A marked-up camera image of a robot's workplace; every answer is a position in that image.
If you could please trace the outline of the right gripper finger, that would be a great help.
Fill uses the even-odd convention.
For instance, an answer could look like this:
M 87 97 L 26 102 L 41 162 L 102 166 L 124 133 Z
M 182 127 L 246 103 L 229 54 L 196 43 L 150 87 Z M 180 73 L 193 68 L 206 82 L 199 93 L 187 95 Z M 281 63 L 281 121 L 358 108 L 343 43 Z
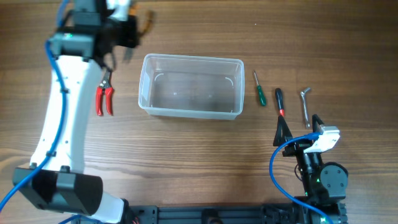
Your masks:
M 320 119 L 317 114 L 312 115 L 312 129 L 314 133 L 319 133 L 321 130 L 321 126 L 324 125 L 324 122 Z
M 293 138 L 292 133 L 282 115 L 278 116 L 277 129 L 273 141 L 273 146 L 281 146 L 283 143 Z

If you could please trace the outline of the red handled pruning shears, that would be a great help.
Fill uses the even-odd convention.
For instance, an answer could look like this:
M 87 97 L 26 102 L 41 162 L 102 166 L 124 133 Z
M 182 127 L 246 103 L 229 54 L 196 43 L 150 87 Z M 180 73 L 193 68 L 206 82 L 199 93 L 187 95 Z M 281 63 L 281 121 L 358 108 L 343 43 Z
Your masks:
M 100 84 L 98 85 L 96 89 L 96 98 L 95 98 L 95 106 L 96 106 L 96 114 L 98 116 L 103 116 L 103 98 L 105 98 L 105 105 L 106 105 L 106 111 L 109 115 L 113 115 L 113 93 L 114 93 L 114 88 L 111 85 L 111 75 L 113 71 L 110 69 L 107 69 L 104 73 L 103 79 L 101 80 Z

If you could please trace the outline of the orange black long-nose pliers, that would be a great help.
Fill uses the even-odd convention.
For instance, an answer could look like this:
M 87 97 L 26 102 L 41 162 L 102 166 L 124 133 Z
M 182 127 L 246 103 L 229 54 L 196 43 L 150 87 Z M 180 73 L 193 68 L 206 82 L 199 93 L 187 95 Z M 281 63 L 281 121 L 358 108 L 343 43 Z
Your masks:
M 148 10 L 146 12 L 146 19 L 142 28 L 139 28 L 137 10 L 138 5 L 136 3 L 131 3 L 128 10 L 128 24 L 130 27 L 127 29 L 129 32 L 127 37 L 127 47 L 124 52 L 123 62 L 130 63 L 134 49 L 140 45 L 141 39 L 147 35 L 153 28 L 155 22 L 155 12 Z

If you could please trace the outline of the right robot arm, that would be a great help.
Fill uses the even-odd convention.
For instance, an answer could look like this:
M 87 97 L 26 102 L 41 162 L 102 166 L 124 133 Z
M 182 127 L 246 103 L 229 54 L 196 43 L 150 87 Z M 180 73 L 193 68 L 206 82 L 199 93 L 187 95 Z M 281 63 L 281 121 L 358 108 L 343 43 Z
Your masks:
M 275 215 L 273 223 L 346 223 L 345 206 L 348 171 L 336 162 L 323 162 L 322 153 L 334 148 L 340 138 L 336 126 L 327 126 L 312 116 L 315 127 L 309 134 L 293 137 L 282 115 L 277 120 L 273 145 L 277 148 L 269 161 L 269 174 L 276 188 L 291 200 L 287 204 L 269 205 L 267 213 Z M 295 157 L 305 195 L 294 197 L 276 180 L 274 160 L 281 152 Z

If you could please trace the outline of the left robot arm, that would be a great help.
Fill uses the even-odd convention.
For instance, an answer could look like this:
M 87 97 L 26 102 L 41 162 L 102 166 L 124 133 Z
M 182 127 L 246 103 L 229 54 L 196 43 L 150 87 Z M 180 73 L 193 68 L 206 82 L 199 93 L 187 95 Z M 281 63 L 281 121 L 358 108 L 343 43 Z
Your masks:
M 137 223 L 127 200 L 104 191 L 84 172 L 88 117 L 100 81 L 114 65 L 104 58 L 116 46 L 139 41 L 131 1 L 75 1 L 60 7 L 57 28 L 45 42 L 52 68 L 50 98 L 40 141 L 28 168 L 16 168 L 13 192 L 35 208 L 70 213 L 98 223 Z

